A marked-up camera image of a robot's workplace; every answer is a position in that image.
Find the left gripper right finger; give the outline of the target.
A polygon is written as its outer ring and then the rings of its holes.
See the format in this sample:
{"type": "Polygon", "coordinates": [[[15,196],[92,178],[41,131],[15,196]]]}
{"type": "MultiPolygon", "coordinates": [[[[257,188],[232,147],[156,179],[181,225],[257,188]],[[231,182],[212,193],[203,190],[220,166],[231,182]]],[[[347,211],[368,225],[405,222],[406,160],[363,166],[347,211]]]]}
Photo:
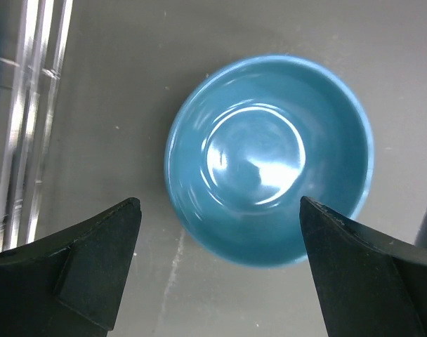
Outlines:
{"type": "Polygon", "coordinates": [[[427,336],[427,249],[310,197],[300,221],[329,336],[427,336]]]}

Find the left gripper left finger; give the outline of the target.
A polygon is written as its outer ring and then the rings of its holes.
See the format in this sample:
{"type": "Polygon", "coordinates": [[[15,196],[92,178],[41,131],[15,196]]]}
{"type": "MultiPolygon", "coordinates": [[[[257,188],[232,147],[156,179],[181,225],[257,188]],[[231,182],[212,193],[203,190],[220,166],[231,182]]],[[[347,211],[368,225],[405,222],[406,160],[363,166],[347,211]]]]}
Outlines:
{"type": "Polygon", "coordinates": [[[142,213],[130,197],[0,253],[0,336],[106,336],[113,330],[142,213]]]}

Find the blue ceramic bowl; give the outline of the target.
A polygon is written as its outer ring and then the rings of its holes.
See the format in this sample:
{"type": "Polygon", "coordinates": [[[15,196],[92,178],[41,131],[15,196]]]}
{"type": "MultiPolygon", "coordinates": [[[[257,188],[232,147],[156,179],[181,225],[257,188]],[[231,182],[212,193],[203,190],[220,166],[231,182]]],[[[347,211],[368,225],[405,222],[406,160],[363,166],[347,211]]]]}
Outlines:
{"type": "Polygon", "coordinates": [[[358,217],[374,157],[367,113],[337,75],[266,54],[225,66],[188,96],[169,131],[164,176],[196,243],[232,263],[282,267],[307,258],[301,198],[358,217]]]}

